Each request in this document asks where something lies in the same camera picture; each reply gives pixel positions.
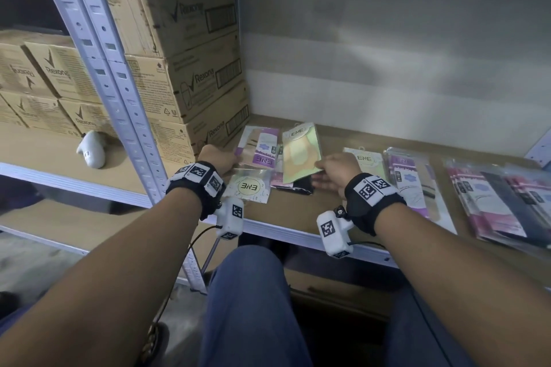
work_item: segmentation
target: left hand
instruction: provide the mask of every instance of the left hand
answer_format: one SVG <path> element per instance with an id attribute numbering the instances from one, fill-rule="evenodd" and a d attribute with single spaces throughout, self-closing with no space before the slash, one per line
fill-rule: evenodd
<path id="1" fill-rule="evenodd" d="M 214 145 L 205 145 L 197 161 L 206 161 L 212 164 L 219 175 L 223 175 L 229 171 L 234 164 L 237 164 L 241 157 L 234 155 L 232 152 L 221 151 L 216 148 Z"/>

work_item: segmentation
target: barcode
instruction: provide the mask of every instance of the barcode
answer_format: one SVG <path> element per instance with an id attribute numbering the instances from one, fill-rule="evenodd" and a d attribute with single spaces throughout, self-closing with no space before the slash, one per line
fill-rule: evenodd
<path id="1" fill-rule="evenodd" d="M 218 85 L 218 88 L 233 80 L 239 74 L 241 74 L 240 58 L 228 64 L 227 66 L 222 67 L 216 72 L 216 84 Z"/>
<path id="2" fill-rule="evenodd" d="M 130 67 L 130 70 L 139 71 L 139 63 L 136 60 L 127 60 L 127 61 L 128 61 L 128 67 Z"/>
<path id="3" fill-rule="evenodd" d="M 226 124 L 226 132 L 228 133 L 228 136 L 230 136 L 233 131 L 239 128 L 239 125 L 241 125 L 248 117 L 249 117 L 249 105 L 245 105 Z"/>
<path id="4" fill-rule="evenodd" d="M 225 5 L 206 9 L 205 18 L 207 20 L 209 34 L 235 25 L 237 23 L 235 5 Z"/>

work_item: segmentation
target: hand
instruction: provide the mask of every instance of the hand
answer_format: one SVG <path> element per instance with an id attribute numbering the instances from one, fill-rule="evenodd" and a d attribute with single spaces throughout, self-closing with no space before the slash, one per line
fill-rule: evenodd
<path id="1" fill-rule="evenodd" d="M 362 172 L 356 157 L 349 152 L 327 155 L 315 166 L 325 171 L 312 175 L 312 185 L 318 189 L 338 192 L 343 199 L 344 188 Z"/>
<path id="2" fill-rule="evenodd" d="M 234 164 L 238 163 L 241 157 L 234 155 L 232 152 L 221 151 L 214 145 L 205 145 L 197 161 L 206 161 L 214 166 L 219 175 L 223 175 L 229 171 Z"/>

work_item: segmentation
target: concrete floor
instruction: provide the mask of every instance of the concrete floor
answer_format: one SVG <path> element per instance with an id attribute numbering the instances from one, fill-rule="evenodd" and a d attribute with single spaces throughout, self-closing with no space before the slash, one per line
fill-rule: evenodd
<path id="1" fill-rule="evenodd" d="M 8 233 L 0 233 L 0 290 L 17 293 L 23 304 L 38 297 L 63 276 L 81 256 Z M 161 321 L 170 330 L 163 366 L 193 366 L 201 342 L 206 297 L 178 286 Z"/>

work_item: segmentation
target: white tracking device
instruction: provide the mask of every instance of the white tracking device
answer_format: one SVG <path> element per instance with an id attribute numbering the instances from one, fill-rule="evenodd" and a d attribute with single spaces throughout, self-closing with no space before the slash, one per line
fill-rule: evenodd
<path id="1" fill-rule="evenodd" d="M 214 211 L 217 217 L 216 232 L 218 238 L 233 239 L 243 233 L 243 200 L 238 197 L 228 197 L 222 205 Z"/>
<path id="2" fill-rule="evenodd" d="M 348 244 L 348 231 L 354 227 L 354 223 L 346 217 L 344 207 L 339 206 L 335 210 L 323 212 L 316 219 L 323 247 L 329 257 L 341 259 L 351 254 L 354 249 Z"/>
<path id="3" fill-rule="evenodd" d="M 105 165 L 105 141 L 96 131 L 87 133 L 77 148 L 77 154 L 82 154 L 88 167 L 102 168 Z"/>

